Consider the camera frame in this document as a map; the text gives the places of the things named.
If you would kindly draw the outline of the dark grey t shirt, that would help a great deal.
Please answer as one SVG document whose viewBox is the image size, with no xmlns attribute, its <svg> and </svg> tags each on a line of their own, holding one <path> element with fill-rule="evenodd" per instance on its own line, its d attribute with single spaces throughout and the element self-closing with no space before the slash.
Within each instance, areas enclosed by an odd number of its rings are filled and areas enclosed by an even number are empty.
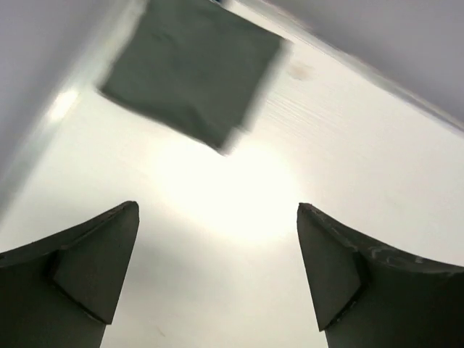
<svg viewBox="0 0 464 348">
<path fill-rule="evenodd" d="M 221 1 L 148 1 L 99 90 L 220 152 L 245 124 L 282 43 Z"/>
</svg>

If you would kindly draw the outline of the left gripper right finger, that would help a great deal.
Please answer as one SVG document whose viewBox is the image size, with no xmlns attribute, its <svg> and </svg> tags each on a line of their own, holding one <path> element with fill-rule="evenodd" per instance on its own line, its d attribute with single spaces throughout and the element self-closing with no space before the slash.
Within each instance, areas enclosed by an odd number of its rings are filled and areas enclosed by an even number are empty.
<svg viewBox="0 0 464 348">
<path fill-rule="evenodd" d="M 463 268 L 404 252 L 308 203 L 297 233 L 330 347 L 461 347 Z"/>
</svg>

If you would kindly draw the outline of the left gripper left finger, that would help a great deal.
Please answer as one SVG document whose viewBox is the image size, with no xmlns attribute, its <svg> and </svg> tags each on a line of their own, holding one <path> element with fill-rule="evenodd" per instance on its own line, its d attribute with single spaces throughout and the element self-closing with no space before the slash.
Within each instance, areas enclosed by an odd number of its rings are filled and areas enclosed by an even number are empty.
<svg viewBox="0 0 464 348">
<path fill-rule="evenodd" d="M 2 347 L 100 347 L 139 227 L 128 201 L 1 253 Z"/>
</svg>

